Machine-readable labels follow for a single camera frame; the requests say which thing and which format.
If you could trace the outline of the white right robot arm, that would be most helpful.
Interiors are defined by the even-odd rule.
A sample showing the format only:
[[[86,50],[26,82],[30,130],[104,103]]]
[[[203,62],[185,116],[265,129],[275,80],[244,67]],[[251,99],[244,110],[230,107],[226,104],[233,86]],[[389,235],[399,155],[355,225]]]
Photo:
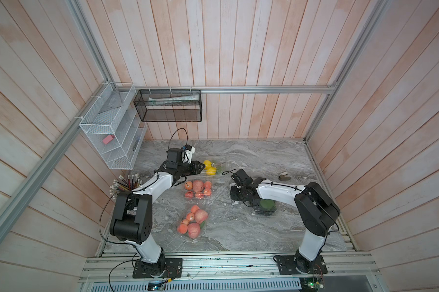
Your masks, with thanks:
[[[305,234],[295,256],[274,256],[280,274],[308,274],[316,268],[326,271],[321,252],[331,227],[337,226],[341,210],[318,183],[293,186],[264,178],[253,179],[243,169],[234,170],[231,178],[234,185],[230,198],[243,202],[255,212],[271,215],[276,211],[276,202],[297,208]]]

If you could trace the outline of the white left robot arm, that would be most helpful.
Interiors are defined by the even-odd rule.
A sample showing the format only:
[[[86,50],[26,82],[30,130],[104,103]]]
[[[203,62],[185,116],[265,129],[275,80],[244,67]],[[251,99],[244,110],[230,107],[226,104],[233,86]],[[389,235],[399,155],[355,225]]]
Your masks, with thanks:
[[[167,271],[165,253],[151,235],[153,202],[180,178],[198,175],[205,165],[192,160],[195,148],[185,145],[170,148],[167,159],[154,172],[154,176],[132,191],[121,191],[116,198],[109,232],[125,244],[136,249],[140,259],[135,261],[135,278],[162,277]]]

